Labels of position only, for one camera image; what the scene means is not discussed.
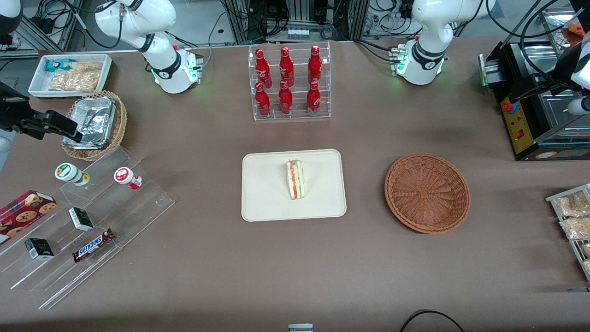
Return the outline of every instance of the white tray with snacks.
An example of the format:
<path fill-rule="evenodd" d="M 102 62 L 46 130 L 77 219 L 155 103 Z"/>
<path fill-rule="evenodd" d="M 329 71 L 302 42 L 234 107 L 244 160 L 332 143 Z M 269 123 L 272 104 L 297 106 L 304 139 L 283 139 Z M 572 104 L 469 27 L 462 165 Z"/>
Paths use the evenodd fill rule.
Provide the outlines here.
<path fill-rule="evenodd" d="M 291 199 L 289 161 L 303 166 L 305 195 Z M 340 217 L 346 213 L 342 158 L 335 149 L 249 154 L 242 160 L 247 222 Z"/>
<path fill-rule="evenodd" d="M 590 282 L 590 271 L 585 267 L 590 266 L 590 257 L 582 249 L 583 245 L 590 242 L 590 184 L 549 196 L 545 200 L 550 202 L 557 214 L 559 225 Z"/>
<path fill-rule="evenodd" d="M 52 90 L 49 85 L 54 78 L 53 71 L 47 71 L 47 64 L 52 60 L 71 59 L 79 63 L 101 63 L 100 75 L 94 91 L 60 91 Z M 31 96 L 39 98 L 71 98 L 82 97 L 89 93 L 102 91 L 109 75 L 110 66 L 113 60 L 107 54 L 53 54 L 42 56 L 29 85 Z"/>

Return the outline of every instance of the cookie picture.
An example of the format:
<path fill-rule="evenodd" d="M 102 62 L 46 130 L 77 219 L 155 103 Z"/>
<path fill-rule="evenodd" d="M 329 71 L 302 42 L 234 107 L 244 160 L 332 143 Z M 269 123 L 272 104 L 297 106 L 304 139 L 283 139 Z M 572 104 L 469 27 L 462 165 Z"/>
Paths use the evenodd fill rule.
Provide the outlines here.
<path fill-rule="evenodd" d="M 25 223 L 33 220 L 37 216 L 35 211 L 24 211 L 17 216 L 17 222 Z"/>
<path fill-rule="evenodd" d="M 39 213 L 46 214 L 56 207 L 57 207 L 57 204 L 55 204 L 55 203 L 47 203 L 39 208 Z"/>
<path fill-rule="evenodd" d="M 18 233 L 20 233 L 25 228 L 26 227 L 17 227 L 17 228 L 11 229 L 10 231 L 8 231 L 8 233 L 6 235 L 8 237 L 15 237 Z"/>
<path fill-rule="evenodd" d="M 43 202 L 41 197 L 39 197 L 38 195 L 35 195 L 35 194 L 30 194 L 25 199 L 25 205 L 30 206 L 30 207 L 38 207 L 39 204 L 41 204 L 41 202 Z"/>

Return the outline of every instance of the acrylic bottle rack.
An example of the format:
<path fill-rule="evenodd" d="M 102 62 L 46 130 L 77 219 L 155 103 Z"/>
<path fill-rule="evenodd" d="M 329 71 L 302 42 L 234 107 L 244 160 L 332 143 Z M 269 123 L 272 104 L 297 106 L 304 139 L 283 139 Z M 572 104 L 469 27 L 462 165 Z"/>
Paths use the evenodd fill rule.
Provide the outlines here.
<path fill-rule="evenodd" d="M 280 110 L 280 102 L 278 100 L 278 92 L 280 91 L 279 83 L 281 82 L 281 74 L 278 67 L 281 61 L 281 47 L 287 46 L 291 59 L 293 60 L 295 82 L 291 87 L 293 93 L 293 111 L 291 115 L 284 115 Z M 317 116 L 309 116 L 307 114 L 307 92 L 309 91 L 309 82 L 307 81 L 307 62 L 311 55 L 313 45 L 320 47 L 320 58 L 322 59 L 322 78 L 319 80 L 318 90 L 321 94 L 320 109 Z M 258 82 L 256 76 L 256 57 L 254 51 L 261 48 L 264 51 L 264 57 L 270 66 L 270 76 L 273 80 L 273 85 L 266 90 L 270 98 L 270 116 L 263 118 L 260 116 L 256 107 L 256 100 L 254 95 L 256 90 L 254 85 Z M 329 43 L 293 43 L 284 45 L 257 45 L 251 46 L 248 50 L 248 69 L 250 72 L 250 94 L 252 95 L 252 109 L 254 120 L 256 121 L 272 121 L 272 120 L 290 120 L 290 119 L 326 119 L 332 114 L 332 104 L 330 100 L 331 75 L 330 75 L 330 44 Z"/>
<path fill-rule="evenodd" d="M 114 171 L 122 166 L 142 177 L 139 189 L 115 183 Z M 11 289 L 28 290 L 39 309 L 56 305 L 174 204 L 141 168 L 139 159 L 122 147 L 102 156 L 85 172 L 90 174 L 87 185 L 62 186 L 52 195 L 58 204 L 55 210 L 0 246 L 1 277 L 10 282 Z M 92 231 L 74 227 L 68 214 L 74 206 L 89 214 Z M 75 263 L 72 253 L 108 228 L 116 237 Z M 31 259 L 24 245 L 30 237 L 46 239 L 55 257 L 46 262 Z"/>

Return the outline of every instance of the table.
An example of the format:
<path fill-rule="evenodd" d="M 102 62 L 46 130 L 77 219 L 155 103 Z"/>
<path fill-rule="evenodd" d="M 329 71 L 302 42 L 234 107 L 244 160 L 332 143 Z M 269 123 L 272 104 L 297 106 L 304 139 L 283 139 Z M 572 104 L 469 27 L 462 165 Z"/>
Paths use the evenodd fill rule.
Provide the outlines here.
<path fill-rule="evenodd" d="M 588 181 L 588 161 L 515 162 L 502 115 L 482 92 L 477 55 L 500 37 L 457 38 L 428 86 L 391 77 L 354 43 L 332 43 L 332 118 L 255 123 L 247 47 L 216 48 L 203 83 L 167 95 L 139 53 L 112 53 L 108 88 L 129 113 L 123 146 L 178 202 L 49 311 L 0 279 L 2 331 L 395 331 L 418 309 L 469 331 L 583 330 L 584 275 L 544 197 Z M 386 44 L 397 45 L 399 40 Z M 32 101 L 65 111 L 71 100 Z M 60 137 L 20 135 L 0 174 L 0 204 L 27 189 L 52 193 L 55 165 L 73 161 Z M 348 211 L 320 220 L 247 223 L 241 161 L 254 152 L 334 148 Z M 395 220 L 388 167 L 439 155 L 465 176 L 471 210 L 444 235 Z M 407 331 L 453 330 L 438 317 Z"/>

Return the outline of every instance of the wicker basket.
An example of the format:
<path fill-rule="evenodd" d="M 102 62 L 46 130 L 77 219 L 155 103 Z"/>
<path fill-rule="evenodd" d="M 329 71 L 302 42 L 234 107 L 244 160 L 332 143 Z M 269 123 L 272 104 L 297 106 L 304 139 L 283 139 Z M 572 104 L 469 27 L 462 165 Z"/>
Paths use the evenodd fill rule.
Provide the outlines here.
<path fill-rule="evenodd" d="M 430 154 L 395 161 L 385 177 L 385 199 L 394 215 L 422 233 L 445 233 L 467 217 L 467 183 L 450 162 Z"/>
<path fill-rule="evenodd" d="M 109 91 L 92 93 L 90 95 L 84 96 L 83 98 L 89 99 L 99 97 L 109 97 L 117 103 L 109 146 L 102 150 L 74 150 L 68 148 L 62 143 L 61 147 L 64 149 L 65 153 L 67 153 L 72 158 L 83 159 L 86 161 L 95 161 L 96 159 L 102 157 L 102 155 L 106 154 L 109 150 L 119 146 L 123 140 L 123 136 L 125 136 L 125 126 L 127 125 L 127 110 L 125 109 L 125 105 L 123 105 L 121 99 L 119 99 L 116 94 Z M 69 118 L 71 118 L 73 110 L 74 105 L 72 105 L 70 111 L 68 112 Z"/>

